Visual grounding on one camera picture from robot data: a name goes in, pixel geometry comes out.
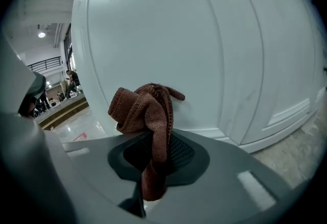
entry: floor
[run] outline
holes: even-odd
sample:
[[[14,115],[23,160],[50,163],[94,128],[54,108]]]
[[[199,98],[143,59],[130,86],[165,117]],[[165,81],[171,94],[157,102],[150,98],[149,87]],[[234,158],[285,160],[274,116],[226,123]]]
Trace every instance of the floor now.
[[[61,142],[107,137],[90,107],[53,129]],[[277,172],[292,187],[310,179],[327,143],[327,95],[323,107],[301,128],[278,143],[252,155]]]

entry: brown cloth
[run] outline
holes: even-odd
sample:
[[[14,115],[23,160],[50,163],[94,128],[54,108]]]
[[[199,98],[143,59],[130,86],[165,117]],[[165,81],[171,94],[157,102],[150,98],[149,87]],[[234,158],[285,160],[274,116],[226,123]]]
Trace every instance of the brown cloth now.
[[[170,96],[185,96],[166,86],[146,84],[134,92],[119,88],[112,99],[108,114],[118,122],[117,130],[131,133],[153,131],[152,159],[142,173],[143,199],[160,199],[166,191],[166,161],[173,129],[173,105]]]

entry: tiled floor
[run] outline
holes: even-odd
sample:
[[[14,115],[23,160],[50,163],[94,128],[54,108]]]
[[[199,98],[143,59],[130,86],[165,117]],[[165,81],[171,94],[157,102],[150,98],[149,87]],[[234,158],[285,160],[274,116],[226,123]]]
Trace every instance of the tiled floor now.
[[[327,142],[327,96],[324,105],[300,129],[280,142],[253,153],[259,161],[276,171],[292,187],[311,178],[319,165]],[[90,107],[56,127],[61,142],[107,137]]]

